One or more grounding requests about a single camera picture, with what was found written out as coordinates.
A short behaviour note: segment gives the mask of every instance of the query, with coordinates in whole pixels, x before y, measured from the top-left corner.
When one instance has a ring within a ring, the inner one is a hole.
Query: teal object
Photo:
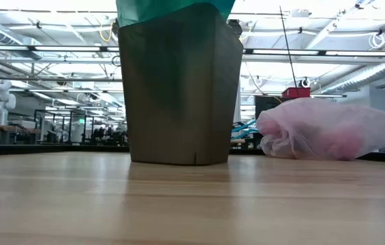
[[[211,3],[227,20],[235,0],[117,0],[120,27],[164,16],[194,3]]]

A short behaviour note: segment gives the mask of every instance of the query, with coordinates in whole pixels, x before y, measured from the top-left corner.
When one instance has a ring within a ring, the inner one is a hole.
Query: square planter
[[[197,3],[119,33],[132,161],[226,162],[243,45],[218,9]]]

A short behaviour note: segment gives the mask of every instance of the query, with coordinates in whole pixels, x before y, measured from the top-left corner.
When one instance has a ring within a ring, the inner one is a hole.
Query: fluorescent light
[[[0,50],[29,50],[26,46],[6,46],[0,45]]]
[[[94,91],[94,90],[70,90],[69,93],[102,93],[103,91]]]
[[[317,55],[316,50],[254,50],[253,54],[291,54],[291,55]]]
[[[342,98],[343,95],[310,95],[310,97],[324,97],[324,98]]]
[[[14,81],[14,80],[12,80],[11,83],[12,83],[12,86],[15,86],[15,87],[18,87],[18,88],[30,88],[31,87],[27,83],[21,82],[21,81]]]
[[[47,92],[47,93],[62,93],[59,89],[29,89],[30,92]]]
[[[97,111],[97,110],[91,110],[90,112],[92,112],[94,114],[99,114],[99,115],[103,115],[104,114],[103,111]]]
[[[287,50],[254,50],[253,54],[288,54]]]
[[[39,51],[76,51],[76,52],[88,52],[88,51],[99,51],[98,47],[68,47],[68,46],[36,46],[36,50]]]
[[[37,93],[37,92],[33,92],[33,94],[41,97],[42,99],[53,99],[53,98],[51,98],[45,94],[41,94],[41,93]]]
[[[67,105],[79,105],[77,101],[73,101],[71,99],[58,99],[57,101],[67,104]]]
[[[102,106],[82,106],[82,109],[104,109]]]
[[[108,51],[110,51],[110,52],[119,52],[119,47],[110,47],[110,48],[108,48]]]
[[[110,116],[113,120],[124,120],[124,116]]]
[[[337,55],[337,56],[385,56],[383,51],[327,51],[326,55]]]
[[[290,50],[290,54],[293,55],[317,55],[319,51],[311,51],[311,50]]]

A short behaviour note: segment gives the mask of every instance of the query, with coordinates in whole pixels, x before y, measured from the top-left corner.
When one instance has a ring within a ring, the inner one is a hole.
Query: desk
[[[21,129],[17,126],[3,126],[0,125],[0,144],[13,144],[10,141],[10,136],[12,133],[29,133],[30,135],[30,144],[35,144],[37,138],[39,137],[41,130],[40,129]]]
[[[0,156],[0,244],[385,245],[385,163]]]

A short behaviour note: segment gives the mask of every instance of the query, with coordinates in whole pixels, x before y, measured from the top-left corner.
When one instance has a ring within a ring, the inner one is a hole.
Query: air duct
[[[11,31],[3,31],[3,28],[0,27],[0,42],[5,45],[23,45],[21,41],[13,37]],[[32,51],[15,51],[16,54],[19,54],[20,56],[31,58],[33,60],[40,60],[42,57]]]
[[[348,91],[350,89],[360,88],[366,84],[370,84],[384,77],[385,63],[374,66],[366,66],[351,74],[339,78],[335,82],[332,82],[329,85],[323,87],[319,92],[323,94],[333,93],[336,91]]]

